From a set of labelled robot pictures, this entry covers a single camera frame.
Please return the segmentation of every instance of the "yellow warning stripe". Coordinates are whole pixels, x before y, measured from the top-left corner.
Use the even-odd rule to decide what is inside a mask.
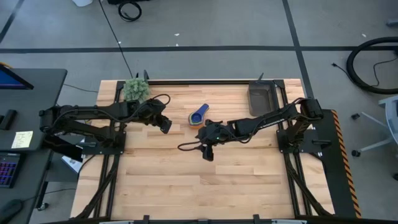
[[[337,112],[335,110],[331,110],[331,112],[333,113],[333,117],[335,119],[336,133],[338,136],[338,141],[340,143],[341,155],[343,156],[344,168],[346,170],[349,191],[351,192],[351,198],[353,199],[355,215],[357,218],[362,218],[361,209],[359,209],[358,199],[356,198],[356,194],[355,194],[355,188],[354,188],[353,177],[351,175],[351,169],[349,168],[347,152],[346,152],[346,148],[345,148],[344,141],[343,141],[343,133],[341,132],[341,128],[340,128],[340,122],[338,121]]]

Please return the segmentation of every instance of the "yellow sticky note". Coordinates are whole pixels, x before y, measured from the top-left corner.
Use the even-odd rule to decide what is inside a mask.
[[[12,142],[11,149],[20,149],[29,147],[30,140],[32,140],[33,131],[19,131],[15,133],[14,142]]]

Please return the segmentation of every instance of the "wooden table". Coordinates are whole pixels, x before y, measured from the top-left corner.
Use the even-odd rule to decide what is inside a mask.
[[[284,81],[289,102],[304,96],[299,79]],[[101,82],[99,106],[113,102],[116,82]],[[225,123],[251,118],[247,89],[247,85],[151,86],[152,96],[171,96],[163,115],[173,125],[168,134],[163,134],[156,127],[128,124],[112,219],[142,220],[143,215],[150,215],[151,220],[250,219],[253,214],[261,218],[293,218],[287,173],[275,134],[277,126],[259,131],[248,144],[230,142],[214,147],[213,162],[203,160],[200,151],[177,149],[180,143],[196,141],[197,129],[188,127],[187,118],[204,103],[210,106],[206,119]],[[109,121],[96,120],[93,125],[106,126]],[[308,188],[333,213],[322,163],[308,154],[302,154],[301,160]],[[82,170],[72,217],[83,210],[96,192],[102,162],[103,156],[96,156]],[[302,196],[297,192],[304,214]],[[105,205],[103,199],[102,214]]]

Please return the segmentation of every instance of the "gray floor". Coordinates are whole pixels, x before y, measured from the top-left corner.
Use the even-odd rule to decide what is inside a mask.
[[[0,29],[17,0],[0,1]],[[221,45],[293,46],[282,0],[153,0],[140,2],[143,15],[133,23],[120,20],[106,1],[105,11],[122,47]],[[395,0],[289,0],[301,46],[355,46],[377,37],[396,36],[384,25],[398,17]],[[100,5],[77,8],[71,0],[25,0],[8,30],[1,49],[78,49],[117,47]],[[350,115],[365,111],[384,120],[377,101],[388,96],[366,93],[331,66],[345,67],[349,52],[303,52],[310,83],[324,108],[337,110],[347,150],[358,149],[387,136],[376,125]],[[133,73],[146,69],[151,78],[301,78],[294,51],[229,50],[126,52]],[[391,52],[364,52],[355,61],[357,72],[374,83],[372,65],[394,58]],[[66,68],[66,83],[97,90],[100,80],[126,79],[129,73],[120,53],[0,54],[0,61],[20,68]],[[398,61],[381,65],[382,87],[398,83]],[[96,94],[65,86],[58,103],[91,105]],[[398,220],[396,147],[382,147],[349,157],[364,218]],[[50,190],[69,188],[52,184]],[[31,223],[68,218],[73,191],[46,196],[49,208],[35,212]]]

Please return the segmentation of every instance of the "wheel caster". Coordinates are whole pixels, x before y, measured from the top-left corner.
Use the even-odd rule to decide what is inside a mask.
[[[49,207],[49,204],[43,202],[42,206],[40,206],[40,208],[37,208],[37,211],[43,211],[43,210],[45,210],[48,207]]]
[[[353,155],[353,157],[359,157],[361,155],[361,153],[357,150],[352,150],[351,155]]]
[[[361,117],[361,115],[359,115],[359,113],[356,113],[356,114],[351,115],[351,118],[352,118],[352,119],[358,119],[358,118],[360,118],[360,117]]]

